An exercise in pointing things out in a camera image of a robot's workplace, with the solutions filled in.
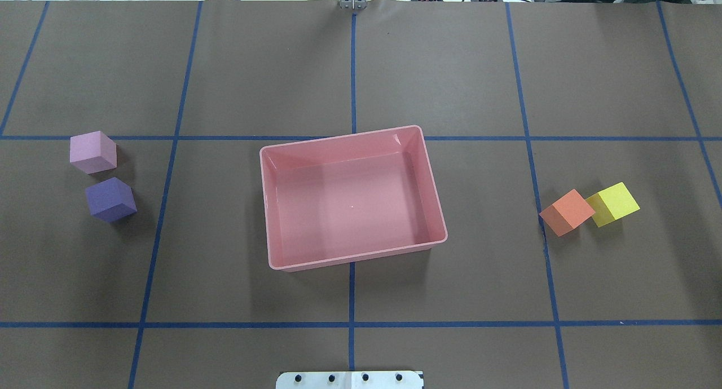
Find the block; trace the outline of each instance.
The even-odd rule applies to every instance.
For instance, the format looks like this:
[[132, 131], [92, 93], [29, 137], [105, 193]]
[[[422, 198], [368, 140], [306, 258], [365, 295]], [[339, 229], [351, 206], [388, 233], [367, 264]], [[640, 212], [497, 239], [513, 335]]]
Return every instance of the block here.
[[116, 143], [102, 131], [70, 137], [70, 163], [84, 173], [111, 170], [118, 166]]
[[93, 184], [85, 189], [90, 214], [105, 222], [115, 222], [137, 212], [131, 187], [118, 178]]
[[576, 191], [571, 191], [552, 203], [539, 216], [549, 225], [557, 237], [567, 234], [579, 227], [586, 219], [592, 217], [594, 209]]
[[597, 227], [607, 225], [639, 210], [639, 205], [632, 198], [632, 194], [621, 182], [590, 196], [587, 202], [595, 211], [591, 218]]

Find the blue grid line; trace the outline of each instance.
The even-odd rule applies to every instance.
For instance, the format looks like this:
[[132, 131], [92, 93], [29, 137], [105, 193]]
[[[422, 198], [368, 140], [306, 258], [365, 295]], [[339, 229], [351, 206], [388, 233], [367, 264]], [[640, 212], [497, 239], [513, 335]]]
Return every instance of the blue grid line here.
[[[305, 142], [335, 135], [179, 135], [178, 140], [249, 140]], [[0, 135], [0, 140], [69, 140], [72, 135]], [[174, 140], [175, 135], [109, 135], [113, 140]], [[525, 142], [523, 135], [427, 135], [428, 142]], [[722, 137], [622, 137], [596, 135], [529, 135], [534, 142], [722, 142]]]
[[[506, 22], [509, 29], [509, 42], [511, 45], [511, 56], [514, 62], [514, 73], [516, 74], [516, 91], [519, 96], [519, 106], [521, 107], [521, 120], [524, 125], [524, 137], [526, 138], [526, 153], [529, 156], [529, 171], [531, 173], [531, 184], [534, 187], [534, 200], [536, 201], [536, 212], [542, 211], [542, 202], [539, 198], [539, 183], [536, 180], [536, 168], [534, 166], [534, 153], [531, 150], [531, 137], [529, 134], [529, 121], [526, 117], [526, 104], [524, 103], [524, 91], [521, 86], [521, 73], [519, 71], [519, 60], [516, 53], [516, 41], [514, 40], [514, 26], [511, 20], [511, 9], [509, 4], [504, 4], [506, 8]], [[544, 230], [544, 220], [538, 217], [541, 236], [544, 240], [544, 262], [547, 267], [547, 284], [549, 285], [549, 300], [552, 305], [552, 316], [554, 317], [554, 332], [557, 336], [557, 351], [559, 353], [559, 364], [562, 373], [562, 384], [564, 389], [569, 389], [569, 378], [567, 375], [567, 361], [564, 355], [564, 343], [562, 341], [562, 329], [559, 326], [559, 312], [557, 310], [557, 294], [554, 290], [554, 277], [552, 276], [552, 262], [549, 260], [549, 244], [547, 243], [547, 233]]]
[[30, 56], [33, 54], [33, 49], [36, 47], [36, 42], [38, 42], [38, 37], [41, 34], [41, 29], [43, 28], [43, 21], [45, 20], [45, 16], [47, 14], [47, 9], [50, 7], [50, 2], [46, 1], [45, 6], [43, 7], [43, 13], [41, 13], [41, 17], [38, 20], [38, 26], [36, 27], [36, 32], [33, 34], [33, 39], [30, 41], [30, 46], [28, 47], [28, 52], [25, 54], [25, 60], [23, 60], [23, 66], [20, 67], [20, 73], [17, 75], [17, 80], [15, 81], [15, 87], [12, 89], [12, 94], [10, 94], [10, 101], [7, 102], [7, 109], [5, 109], [5, 115], [2, 117], [2, 123], [0, 123], [0, 135], [5, 132], [5, 126], [7, 125], [7, 120], [10, 118], [10, 112], [12, 110], [13, 104], [15, 104], [15, 97], [17, 96], [17, 91], [20, 90], [20, 84], [23, 82], [23, 76], [25, 76], [25, 69], [28, 68], [28, 63], [30, 61]]
[[[354, 328], [529, 328], [529, 327], [630, 327], [655, 325], [719, 325], [722, 319], [629, 319], [629, 320], [502, 320], [502, 321], [356, 321]], [[348, 328], [344, 321], [308, 322], [145, 322], [144, 329], [273, 329], [273, 328]], [[0, 328], [138, 328], [139, 322], [56, 322], [7, 321]]]
[[[356, 13], [351, 14], [351, 134], [356, 133]], [[356, 369], [356, 263], [349, 264], [349, 371]]]
[[701, 150], [701, 152], [702, 152], [702, 157], [704, 157], [704, 159], [705, 159], [705, 165], [707, 165], [707, 171], [710, 173], [710, 179], [712, 180], [712, 186], [714, 187], [715, 193], [717, 194], [717, 202], [719, 203], [720, 207], [722, 207], [722, 193], [720, 193], [720, 187], [719, 187], [719, 184], [717, 184], [717, 176], [715, 176], [715, 171], [712, 168], [712, 162], [710, 161], [709, 155], [707, 155], [707, 148], [705, 147], [705, 142], [702, 139], [702, 132], [699, 130], [699, 124], [697, 123], [697, 118], [694, 116], [694, 109], [692, 108], [692, 104], [689, 101], [689, 94], [686, 93], [686, 86], [684, 86], [684, 81], [681, 78], [681, 72], [679, 71], [679, 66], [676, 62], [675, 51], [672, 49], [670, 33], [667, 31], [667, 22], [664, 19], [664, 13], [662, 11], [662, 3], [660, 3], [660, 1], [657, 1], [657, 12], [659, 13], [659, 21], [662, 24], [662, 31], [664, 32], [664, 40], [667, 44], [667, 50], [670, 51], [670, 59], [672, 62], [672, 67], [675, 69], [677, 81], [679, 82], [679, 88], [681, 89], [681, 95], [684, 97], [684, 104], [686, 104], [686, 111], [689, 112], [689, 118], [692, 120], [694, 132], [697, 134], [697, 140], [699, 141], [699, 150]]
[[160, 202], [160, 213], [158, 214], [158, 225], [155, 229], [155, 241], [153, 242], [153, 251], [150, 257], [150, 265], [148, 268], [148, 278], [145, 284], [145, 293], [143, 296], [143, 305], [140, 315], [140, 324], [138, 326], [138, 335], [136, 337], [136, 345], [133, 353], [133, 361], [131, 364], [131, 373], [128, 379], [128, 389], [132, 389], [135, 385], [136, 372], [138, 370], [138, 360], [140, 358], [140, 350], [143, 343], [144, 324], [148, 315], [148, 302], [150, 300], [150, 290], [153, 285], [153, 275], [155, 274], [155, 263], [158, 258], [158, 247], [160, 247], [160, 234], [165, 220], [165, 207], [168, 204], [168, 191], [170, 189], [170, 179], [173, 177], [173, 166], [175, 165], [175, 153], [178, 150], [178, 138], [181, 133], [181, 124], [183, 123], [183, 110], [186, 103], [186, 93], [188, 92], [188, 81], [191, 78], [191, 68], [193, 67], [193, 53], [196, 50], [196, 39], [198, 37], [198, 27], [201, 24], [201, 11], [203, 2], [198, 2], [196, 10], [196, 21], [193, 26], [193, 37], [191, 37], [191, 49], [188, 51], [188, 63], [186, 63], [186, 76], [183, 79], [183, 91], [180, 94], [180, 104], [178, 105], [178, 119], [175, 122], [175, 134], [173, 135], [173, 146], [170, 148], [170, 160], [168, 160], [168, 171], [165, 175], [165, 186], [163, 187], [163, 197]]

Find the pink plastic container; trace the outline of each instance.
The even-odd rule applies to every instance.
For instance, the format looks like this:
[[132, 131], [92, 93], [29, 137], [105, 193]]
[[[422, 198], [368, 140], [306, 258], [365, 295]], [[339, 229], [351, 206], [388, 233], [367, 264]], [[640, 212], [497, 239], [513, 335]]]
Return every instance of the pink plastic container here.
[[273, 269], [428, 250], [448, 237], [417, 125], [263, 147], [261, 179]]

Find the white metal plate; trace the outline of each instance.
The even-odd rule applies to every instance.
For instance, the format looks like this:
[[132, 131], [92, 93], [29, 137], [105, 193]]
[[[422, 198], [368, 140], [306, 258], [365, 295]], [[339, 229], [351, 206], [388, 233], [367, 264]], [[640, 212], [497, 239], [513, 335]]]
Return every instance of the white metal plate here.
[[420, 371], [282, 373], [276, 389], [424, 389]]

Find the yellow cube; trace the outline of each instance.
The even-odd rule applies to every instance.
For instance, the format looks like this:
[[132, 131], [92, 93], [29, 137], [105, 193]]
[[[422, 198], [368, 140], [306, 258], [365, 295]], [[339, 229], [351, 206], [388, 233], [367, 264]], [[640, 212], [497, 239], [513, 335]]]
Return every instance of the yellow cube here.
[[639, 210], [639, 205], [632, 198], [632, 194], [621, 182], [594, 194], [586, 201], [595, 211], [591, 218], [597, 227], [607, 225]]

